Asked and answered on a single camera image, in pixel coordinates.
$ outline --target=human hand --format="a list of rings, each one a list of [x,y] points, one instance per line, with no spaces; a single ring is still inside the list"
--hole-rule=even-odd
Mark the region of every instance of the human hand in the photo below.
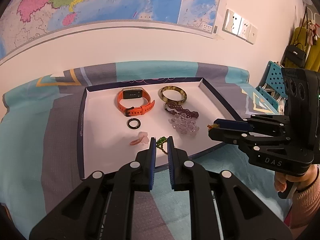
[[[300,182],[300,184],[297,187],[297,190],[302,190],[308,187],[310,184],[312,184],[316,180],[317,175],[318,175],[317,164],[310,165],[306,174],[304,174],[302,177],[294,177],[290,175],[285,175],[283,173],[275,172],[274,186],[277,192],[279,191],[284,192],[285,189],[287,188],[286,181],[288,180],[291,182]]]

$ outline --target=tortoiseshell bangle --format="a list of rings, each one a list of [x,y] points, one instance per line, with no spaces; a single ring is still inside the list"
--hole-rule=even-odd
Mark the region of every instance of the tortoiseshell bangle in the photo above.
[[[166,91],[166,90],[178,91],[182,95],[183,99],[176,101],[176,100],[172,100],[172,99],[165,97],[163,94],[163,91]],[[166,103],[176,103],[178,106],[181,106],[185,101],[187,101],[187,94],[185,93],[185,91],[183,91],[183,89],[175,87],[175,86],[166,86],[166,87],[161,88],[159,96],[162,101],[164,101]]]

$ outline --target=yellow clothing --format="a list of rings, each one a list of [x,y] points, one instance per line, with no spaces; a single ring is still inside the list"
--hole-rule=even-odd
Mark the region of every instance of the yellow clothing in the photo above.
[[[293,45],[295,40],[297,39],[299,31],[300,31],[300,27],[295,29],[291,43],[290,43],[291,45]],[[298,44],[297,47],[299,49],[304,50],[305,52],[307,52],[307,50],[308,50],[308,44],[307,44],[306,48],[304,49],[304,44],[306,43],[306,34],[307,34],[307,30],[306,30],[306,28],[303,27],[301,30],[301,33],[299,35],[299,38],[297,40],[297,43],[302,44],[302,45]],[[284,66],[290,67],[290,68],[297,68],[298,67],[297,65],[295,65],[294,63],[292,63],[288,59],[286,59]],[[313,70],[316,72],[320,72],[320,39],[317,41],[317,45],[311,46],[310,53],[309,53],[309,56],[307,58],[306,65],[304,68],[309,69],[309,70]]]

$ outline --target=black handbag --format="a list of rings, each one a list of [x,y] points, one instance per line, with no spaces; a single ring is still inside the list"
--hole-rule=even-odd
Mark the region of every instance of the black handbag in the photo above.
[[[306,58],[307,58],[307,53],[306,53],[306,46],[307,46],[307,38],[308,38],[308,33],[306,35],[306,43],[303,46],[301,43],[297,43],[297,40],[300,36],[301,33],[301,29],[304,23],[304,19],[307,16],[307,22],[308,22],[308,11],[307,11],[307,7],[303,16],[303,20],[302,20],[302,25],[299,31],[299,34],[296,38],[296,40],[294,41],[293,45],[289,45],[287,46],[286,50],[285,50],[285,55],[284,58],[290,60],[291,62],[293,62],[295,65],[297,65],[299,68],[304,68],[305,64],[306,64]],[[301,44],[302,47],[304,47],[304,49],[299,49],[297,47],[298,44]]]
[[[304,68],[304,65],[306,64],[307,53],[304,50],[299,49],[297,47],[298,44],[301,44],[301,43],[287,46],[287,49],[285,52],[285,58],[293,62],[299,68]]]

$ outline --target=pink hair clip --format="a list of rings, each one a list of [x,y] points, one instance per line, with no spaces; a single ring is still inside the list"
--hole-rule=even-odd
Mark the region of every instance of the pink hair clip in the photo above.
[[[148,143],[149,142],[149,138],[148,138],[148,133],[147,132],[140,132],[138,133],[138,139],[132,141],[130,143],[130,145],[137,145],[139,143]]]

